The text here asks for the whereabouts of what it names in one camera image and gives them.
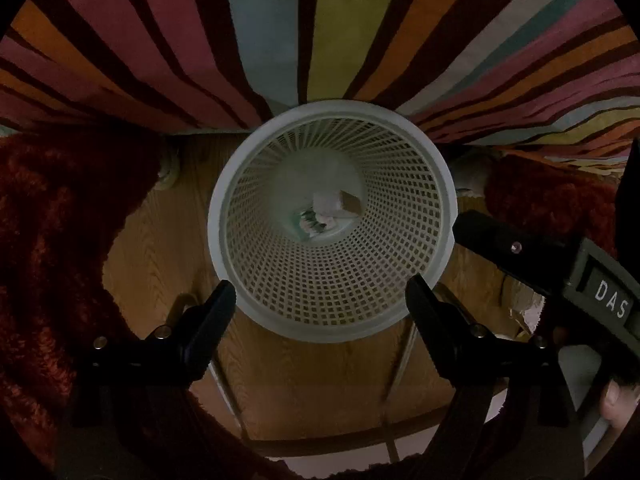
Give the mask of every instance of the fingernail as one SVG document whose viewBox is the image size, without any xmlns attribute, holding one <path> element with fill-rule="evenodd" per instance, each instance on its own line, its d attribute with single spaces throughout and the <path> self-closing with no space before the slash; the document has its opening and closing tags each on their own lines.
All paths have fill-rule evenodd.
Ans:
<svg viewBox="0 0 640 480">
<path fill-rule="evenodd" d="M 607 393 L 604 395 L 604 399 L 607 401 L 609 406 L 614 406 L 616 402 L 618 402 L 618 397 L 620 396 L 620 386 L 615 381 L 609 381 L 609 386 L 607 386 Z"/>
</svg>

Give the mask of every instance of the metal screw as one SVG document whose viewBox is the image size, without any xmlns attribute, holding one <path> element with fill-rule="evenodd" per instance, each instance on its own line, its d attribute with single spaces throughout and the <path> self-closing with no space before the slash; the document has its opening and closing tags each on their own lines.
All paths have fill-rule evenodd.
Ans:
<svg viewBox="0 0 640 480">
<path fill-rule="evenodd" d="M 532 341 L 533 341 L 533 344 L 540 349 L 545 349 L 547 346 L 546 339 L 543 338 L 542 336 L 535 335 L 533 336 Z"/>
<path fill-rule="evenodd" d="M 171 327 L 168 325 L 159 326 L 154 330 L 156 339 L 167 339 L 169 336 L 171 336 Z"/>
<path fill-rule="evenodd" d="M 489 330 L 484 325 L 475 324 L 469 327 L 469 331 L 473 337 L 477 337 L 478 339 L 487 337 L 489 335 Z"/>
<path fill-rule="evenodd" d="M 94 340 L 94 348 L 96 350 L 102 350 L 105 346 L 107 346 L 107 343 L 109 341 L 107 340 L 107 338 L 105 338 L 105 336 L 101 335 L 100 337 L 95 338 Z"/>
</svg>

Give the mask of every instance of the laundry basket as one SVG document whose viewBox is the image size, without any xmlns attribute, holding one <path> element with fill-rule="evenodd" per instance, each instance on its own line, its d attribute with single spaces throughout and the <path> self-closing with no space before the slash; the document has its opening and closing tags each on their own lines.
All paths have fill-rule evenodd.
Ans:
<svg viewBox="0 0 640 480">
<path fill-rule="evenodd" d="M 301 241 L 291 213 L 324 189 L 355 195 L 362 213 Z M 371 104 L 323 101 L 277 116 L 233 154 L 210 202 L 209 249 L 254 321 L 341 342 L 402 319 L 409 277 L 435 285 L 457 214 L 449 170 L 413 123 Z"/>
</svg>

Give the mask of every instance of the striped fabric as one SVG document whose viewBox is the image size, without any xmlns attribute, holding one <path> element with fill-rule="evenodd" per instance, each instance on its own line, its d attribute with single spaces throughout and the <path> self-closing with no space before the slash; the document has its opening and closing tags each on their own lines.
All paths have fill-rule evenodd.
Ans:
<svg viewBox="0 0 640 480">
<path fill-rule="evenodd" d="M 639 60 L 613 0 L 28 0 L 0 41 L 0 124 L 246 131 L 347 98 L 435 142 L 619 173 Z"/>
</svg>

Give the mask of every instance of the wooden floor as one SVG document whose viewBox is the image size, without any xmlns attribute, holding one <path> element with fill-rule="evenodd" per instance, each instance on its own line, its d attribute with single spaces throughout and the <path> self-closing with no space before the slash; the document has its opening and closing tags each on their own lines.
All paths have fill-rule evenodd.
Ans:
<svg viewBox="0 0 640 480">
<path fill-rule="evenodd" d="M 147 336 L 161 324 L 181 292 L 206 298 L 216 285 L 207 248 L 209 199 L 225 162 L 244 139 L 237 135 L 179 139 L 182 173 L 175 187 L 152 191 L 127 219 L 104 267 L 104 285 L 129 325 Z M 463 199 L 460 210 L 484 204 Z M 498 306 L 503 274 L 456 246 L 442 280 L 479 322 L 514 335 L 516 323 Z M 248 436 L 290 440 L 376 427 L 382 399 L 400 351 L 407 320 L 358 341 L 321 345 L 268 332 L 238 311 L 218 348 L 223 371 L 242 411 Z M 214 381 L 193 389 L 203 405 L 238 434 Z M 450 401 L 419 340 L 399 388 L 390 399 L 390 422 L 427 413 Z"/>
</svg>

